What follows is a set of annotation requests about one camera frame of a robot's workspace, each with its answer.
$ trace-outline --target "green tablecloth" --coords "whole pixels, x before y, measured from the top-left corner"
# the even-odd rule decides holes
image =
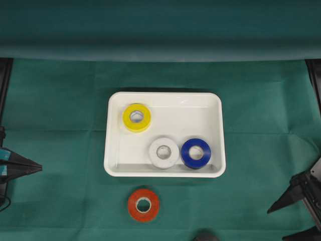
[[[223,104],[227,169],[217,179],[116,178],[103,168],[108,98],[121,90],[208,91]],[[302,204],[270,215],[290,177],[320,155],[320,115],[304,61],[110,63],[17,59],[5,146],[42,164],[10,183],[1,240],[280,240],[313,226]],[[151,223],[126,202],[160,197]]]
[[[113,61],[321,58],[320,0],[11,0],[0,56]]]

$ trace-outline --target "white tray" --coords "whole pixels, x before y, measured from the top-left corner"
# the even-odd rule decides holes
[[[122,113],[133,103],[146,105],[151,123],[133,133],[122,122]],[[190,138],[208,143],[212,155],[198,170],[181,158],[166,170],[152,165],[148,148],[153,140],[168,137],[181,149]],[[225,171],[222,104],[212,93],[117,92],[108,103],[104,167],[111,176],[123,177],[218,177]]]

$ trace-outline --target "table surface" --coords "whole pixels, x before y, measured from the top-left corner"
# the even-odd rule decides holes
[[[227,169],[216,179],[111,177],[107,101],[117,91],[201,91],[222,100]],[[292,175],[320,156],[320,113],[304,61],[122,63],[16,59],[4,146],[43,165],[12,181],[4,240],[280,240],[313,226],[299,203],[267,215]],[[139,187],[159,195],[150,223],[128,214]]]

